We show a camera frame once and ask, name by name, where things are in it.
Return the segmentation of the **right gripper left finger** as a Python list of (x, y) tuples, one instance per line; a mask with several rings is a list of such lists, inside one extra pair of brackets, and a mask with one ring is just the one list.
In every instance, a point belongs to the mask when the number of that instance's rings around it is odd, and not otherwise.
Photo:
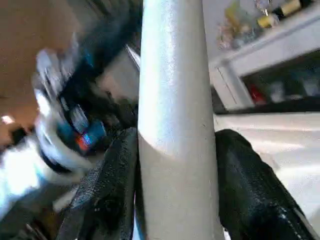
[(81, 181), (60, 226), (62, 240), (130, 240), (138, 136), (127, 128)]

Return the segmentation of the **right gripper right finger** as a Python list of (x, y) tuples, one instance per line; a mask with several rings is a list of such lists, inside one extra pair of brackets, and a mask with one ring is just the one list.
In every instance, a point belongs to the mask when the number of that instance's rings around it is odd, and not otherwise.
[(254, 151), (231, 129), (215, 133), (219, 219), (232, 240), (318, 240), (304, 212)]

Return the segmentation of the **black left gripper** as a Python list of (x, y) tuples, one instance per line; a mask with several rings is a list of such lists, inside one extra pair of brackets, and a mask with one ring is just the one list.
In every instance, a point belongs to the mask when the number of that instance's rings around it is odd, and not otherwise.
[(57, 133), (67, 147), (77, 153), (101, 153), (107, 150), (122, 130), (136, 127), (138, 103), (115, 99), (93, 81), (63, 77), (57, 93), (63, 122)]

